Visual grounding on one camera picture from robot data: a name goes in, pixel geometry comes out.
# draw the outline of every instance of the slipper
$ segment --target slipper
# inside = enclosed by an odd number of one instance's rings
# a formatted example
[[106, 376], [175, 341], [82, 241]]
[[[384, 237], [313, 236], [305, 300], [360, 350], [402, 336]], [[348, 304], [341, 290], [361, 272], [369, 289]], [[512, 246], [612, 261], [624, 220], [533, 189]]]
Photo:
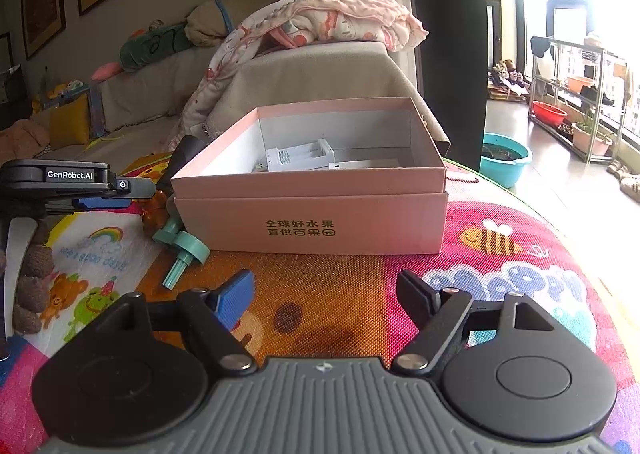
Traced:
[[614, 160], [607, 167], [607, 173], [614, 174], [620, 167], [622, 167], [622, 164], [619, 161]]
[[620, 190], [632, 200], [640, 203], [640, 174], [623, 178], [620, 181]]
[[627, 176], [634, 176], [634, 174], [631, 171], [629, 171], [626, 165], [623, 165], [622, 167], [619, 168], [619, 170], [613, 173], [613, 176], [615, 176], [617, 179], [623, 179], [623, 178], [626, 178]]

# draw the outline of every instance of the metal screw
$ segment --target metal screw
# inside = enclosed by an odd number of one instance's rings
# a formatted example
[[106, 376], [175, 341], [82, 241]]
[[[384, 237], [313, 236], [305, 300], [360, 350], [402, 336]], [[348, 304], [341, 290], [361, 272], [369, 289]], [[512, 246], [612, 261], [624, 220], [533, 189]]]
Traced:
[[408, 354], [400, 355], [396, 358], [396, 364], [398, 364], [402, 369], [406, 369], [408, 371], [419, 371], [427, 367], [429, 363], [422, 355]]
[[253, 361], [247, 355], [226, 355], [220, 360], [220, 365], [229, 371], [244, 371], [249, 369]]

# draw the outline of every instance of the white plastic holder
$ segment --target white plastic holder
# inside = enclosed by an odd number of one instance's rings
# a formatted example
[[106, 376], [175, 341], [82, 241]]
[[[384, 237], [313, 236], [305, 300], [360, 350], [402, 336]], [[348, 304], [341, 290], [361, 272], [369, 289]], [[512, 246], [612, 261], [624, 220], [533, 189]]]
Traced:
[[334, 151], [324, 139], [310, 144], [267, 149], [267, 166], [274, 171], [310, 171], [329, 167], [335, 161]]

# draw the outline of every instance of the black shoe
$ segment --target black shoe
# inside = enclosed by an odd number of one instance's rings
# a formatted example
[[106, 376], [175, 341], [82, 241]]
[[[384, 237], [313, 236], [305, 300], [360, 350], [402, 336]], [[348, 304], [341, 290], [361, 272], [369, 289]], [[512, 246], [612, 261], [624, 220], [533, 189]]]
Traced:
[[[585, 97], [586, 99], [597, 102], [598, 101], [598, 89], [595, 86], [587, 87], [582, 86], [580, 90], [580, 95]], [[607, 97], [607, 94], [602, 95], [602, 104], [605, 106], [612, 106], [614, 104], [614, 100]]]

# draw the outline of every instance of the cardboard box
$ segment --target cardboard box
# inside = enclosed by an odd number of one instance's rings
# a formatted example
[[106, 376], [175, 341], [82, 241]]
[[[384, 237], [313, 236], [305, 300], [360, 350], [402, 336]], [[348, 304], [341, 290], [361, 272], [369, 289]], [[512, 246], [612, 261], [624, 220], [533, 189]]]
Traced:
[[[325, 138], [336, 161], [394, 169], [252, 173], [270, 147]], [[212, 250], [436, 254], [448, 195], [442, 158], [410, 98], [255, 108], [172, 179], [188, 232]]]

